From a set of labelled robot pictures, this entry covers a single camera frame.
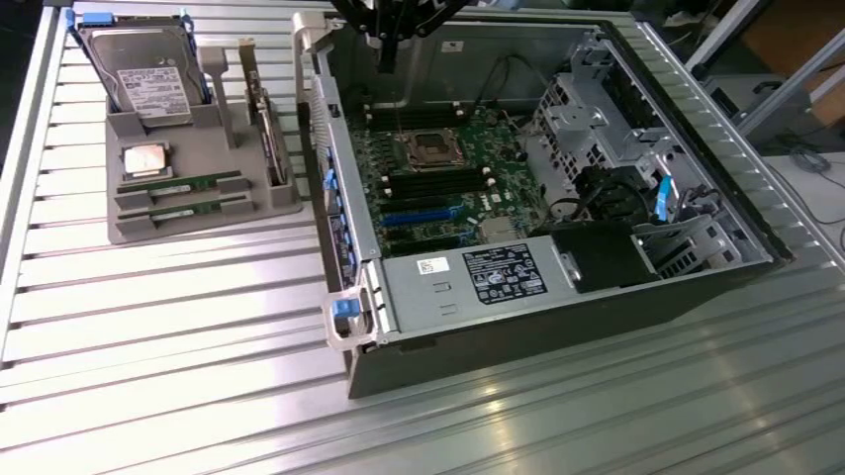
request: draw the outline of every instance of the white sticker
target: white sticker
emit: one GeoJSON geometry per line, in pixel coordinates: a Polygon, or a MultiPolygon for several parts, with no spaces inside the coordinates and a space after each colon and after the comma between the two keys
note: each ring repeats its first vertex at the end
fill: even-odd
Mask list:
{"type": "Polygon", "coordinates": [[[462,52],[463,42],[443,42],[439,52],[462,52]]]}
{"type": "Polygon", "coordinates": [[[181,218],[184,216],[191,216],[193,214],[193,210],[184,211],[173,211],[172,213],[164,213],[162,215],[153,215],[149,217],[153,221],[165,221],[173,218],[181,218]]]}
{"type": "Polygon", "coordinates": [[[189,191],[189,185],[171,186],[168,188],[149,190],[149,196],[176,195],[177,193],[184,193],[185,191],[189,191]]]}
{"type": "Polygon", "coordinates": [[[448,261],[444,257],[417,260],[417,268],[420,269],[420,275],[444,272],[448,270],[448,261]]]}
{"type": "Polygon", "coordinates": [[[121,69],[117,75],[141,119],[189,113],[177,68],[121,69]]]}

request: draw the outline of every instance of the circuit board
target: circuit board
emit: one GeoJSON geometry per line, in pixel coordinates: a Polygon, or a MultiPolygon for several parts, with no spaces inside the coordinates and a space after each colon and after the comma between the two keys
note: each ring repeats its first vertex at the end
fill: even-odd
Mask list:
{"type": "MultiPolygon", "coordinates": [[[[510,228],[499,234],[499,239],[523,238],[540,224],[544,206],[539,185],[524,163],[524,156],[520,157],[512,127],[499,110],[479,108],[463,125],[447,129],[376,132],[368,130],[359,120],[349,124],[349,132],[369,216],[385,257],[499,241],[491,240],[492,227],[487,226],[484,234],[484,222],[496,223],[500,229],[503,223],[504,228],[508,227],[510,221],[510,228]],[[420,170],[420,163],[425,163],[409,151],[415,145],[413,137],[421,142],[424,138],[429,141],[433,135],[439,135],[439,139],[435,138],[439,141],[456,142],[458,157],[449,158],[452,162],[444,168],[420,170]],[[455,159],[460,160],[459,165],[454,165],[455,159]],[[483,173],[480,189],[463,193],[439,192],[444,189],[452,191],[448,188],[452,182],[449,174],[472,173],[483,173]],[[403,179],[425,181],[433,177],[437,178],[429,182],[429,188],[424,186],[424,190],[420,187],[412,190],[413,199],[389,196],[391,182],[403,179]],[[425,200],[436,201],[436,209],[413,209],[413,203],[425,200]],[[507,220],[486,221],[494,218],[507,220]],[[423,222],[405,223],[416,219],[423,222]]],[[[447,156],[444,148],[427,149],[435,150],[431,154],[435,159],[447,156]]]]}

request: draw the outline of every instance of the black cable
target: black cable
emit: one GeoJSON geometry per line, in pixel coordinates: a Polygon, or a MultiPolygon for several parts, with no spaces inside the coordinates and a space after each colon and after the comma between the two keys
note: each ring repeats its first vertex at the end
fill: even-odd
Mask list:
{"type": "Polygon", "coordinates": [[[791,190],[791,194],[794,195],[794,198],[797,199],[797,202],[801,205],[801,208],[803,208],[803,211],[806,212],[809,217],[819,225],[838,225],[839,223],[845,223],[845,217],[838,218],[838,219],[831,220],[831,221],[823,221],[823,220],[818,219],[818,217],[813,213],[813,210],[809,208],[809,205],[806,204],[806,201],[803,201],[803,197],[801,196],[801,194],[797,192],[797,190],[791,186],[791,183],[789,183],[789,181],[786,180],[786,177],[783,176],[783,174],[779,173],[778,170],[771,165],[769,165],[767,163],[766,163],[766,166],[769,167],[769,170],[778,176],[778,178],[781,179],[781,182],[785,185],[785,187],[789,188],[789,190],[791,190]]]}
{"type": "Polygon", "coordinates": [[[538,80],[540,84],[543,85],[543,90],[546,89],[547,81],[544,80],[543,73],[540,72],[538,67],[532,65],[532,63],[526,59],[526,57],[516,53],[502,55],[496,57],[496,60],[492,63],[492,67],[490,68],[490,72],[487,73],[487,77],[484,78],[484,83],[482,84],[480,91],[478,92],[478,96],[475,97],[472,108],[476,108],[478,105],[480,104],[484,98],[484,92],[487,92],[487,87],[490,87],[490,81],[492,79],[492,75],[496,72],[496,69],[499,68],[499,64],[504,62],[504,75],[503,75],[502,83],[499,85],[499,88],[496,89],[496,93],[492,98],[494,100],[499,99],[499,95],[502,94],[502,91],[504,90],[504,86],[507,85],[507,81],[511,75],[511,63],[510,63],[511,59],[515,59],[518,62],[520,62],[535,73],[538,80]]]}
{"type": "Polygon", "coordinates": [[[575,211],[572,211],[571,215],[568,215],[568,218],[572,221],[578,218],[578,216],[580,216],[580,213],[583,213],[583,210],[586,209],[588,204],[592,202],[592,200],[595,200],[595,198],[598,198],[598,195],[602,193],[602,191],[604,191],[604,187],[611,184],[620,186],[622,188],[624,188],[624,190],[628,193],[634,195],[634,197],[639,201],[640,207],[643,208],[643,213],[646,214],[646,221],[648,220],[648,218],[651,217],[651,207],[648,206],[646,197],[639,192],[639,190],[634,187],[634,185],[631,185],[630,183],[624,181],[614,180],[598,185],[598,187],[592,190],[592,193],[590,193],[583,200],[578,201],[578,207],[575,208],[575,211]]]}
{"type": "Polygon", "coordinates": [[[548,218],[551,217],[551,209],[555,205],[559,205],[560,203],[570,203],[572,205],[576,205],[578,203],[580,203],[580,200],[578,200],[576,198],[559,198],[554,200],[548,205],[547,211],[544,212],[543,223],[546,223],[548,221],[548,218]]]}
{"type": "Polygon", "coordinates": [[[676,220],[680,217],[680,210],[683,209],[683,205],[686,204],[686,199],[688,198],[690,193],[691,193],[691,189],[684,188],[683,191],[680,191],[680,196],[676,197],[676,206],[674,209],[674,215],[671,215],[672,223],[676,223],[676,220]]]}
{"type": "Polygon", "coordinates": [[[829,71],[830,69],[835,69],[839,66],[845,66],[845,61],[834,62],[829,66],[823,66],[821,69],[818,69],[818,72],[829,71]]]}
{"type": "MultiPolygon", "coordinates": [[[[838,163],[838,164],[845,164],[842,162],[838,161],[831,161],[830,163],[838,163]]],[[[791,183],[789,183],[789,181],[786,180],[785,176],[782,173],[778,172],[778,170],[766,163],[766,167],[769,168],[769,170],[778,176],[778,178],[781,179],[781,184],[789,188],[789,190],[791,190],[791,195],[794,197],[794,199],[798,202],[798,206],[803,209],[803,212],[809,215],[809,217],[819,224],[819,225],[838,225],[839,223],[845,223],[845,217],[838,218],[835,220],[830,220],[830,221],[823,221],[821,219],[818,219],[818,217],[815,216],[815,213],[813,213],[813,210],[809,208],[809,205],[806,204],[806,201],[803,200],[803,197],[801,196],[801,194],[798,193],[798,191],[794,189],[794,187],[791,186],[791,183]]],[[[838,181],[833,180],[830,177],[825,176],[822,173],[817,173],[818,176],[821,176],[825,180],[830,181],[833,184],[835,184],[835,186],[838,186],[839,188],[845,189],[845,185],[842,185],[842,183],[839,183],[838,181]]],[[[842,249],[842,251],[845,251],[845,227],[842,227],[842,230],[839,231],[839,249],[842,249]]]]}
{"type": "Polygon", "coordinates": [[[472,108],[478,107],[478,105],[480,104],[480,101],[484,98],[484,92],[487,92],[487,87],[490,86],[490,80],[492,79],[492,75],[496,72],[496,69],[499,68],[499,64],[502,64],[502,61],[507,61],[506,56],[496,57],[496,60],[492,63],[492,67],[490,68],[490,72],[487,73],[487,77],[484,78],[484,83],[480,86],[480,91],[478,91],[478,96],[475,97],[472,108]]]}
{"type": "Polygon", "coordinates": [[[643,213],[646,214],[646,221],[651,217],[651,207],[648,206],[648,202],[646,201],[646,197],[639,192],[639,190],[626,181],[614,181],[614,184],[622,186],[628,192],[634,195],[634,197],[639,200],[639,206],[643,208],[643,213]]]}

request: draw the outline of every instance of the ram module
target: ram module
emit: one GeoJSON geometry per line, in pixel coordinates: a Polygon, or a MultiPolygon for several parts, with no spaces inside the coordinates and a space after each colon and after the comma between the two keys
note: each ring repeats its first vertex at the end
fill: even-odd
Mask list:
{"type": "Polygon", "coordinates": [[[189,203],[187,205],[171,206],[157,210],[126,213],[117,217],[118,220],[130,220],[133,218],[149,217],[149,219],[158,223],[162,221],[173,220],[177,218],[187,218],[188,216],[209,215],[219,213],[223,210],[223,204],[236,201],[247,200],[247,195],[225,196],[208,201],[200,201],[189,203]]]}
{"type": "Polygon", "coordinates": [[[134,193],[137,191],[148,191],[150,196],[169,196],[181,193],[193,193],[217,187],[217,180],[240,176],[240,171],[223,171],[208,175],[187,176],[183,178],[172,178],[168,180],[150,181],[134,185],[117,187],[117,193],[134,193]]]}

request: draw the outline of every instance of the hard drive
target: hard drive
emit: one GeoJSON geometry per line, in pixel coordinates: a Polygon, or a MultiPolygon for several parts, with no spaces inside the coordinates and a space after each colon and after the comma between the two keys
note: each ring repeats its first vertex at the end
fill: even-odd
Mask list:
{"type": "Polygon", "coordinates": [[[189,106],[209,102],[189,17],[86,13],[76,25],[68,11],[66,29],[90,59],[112,112],[137,112],[150,128],[189,124],[189,106]]]}

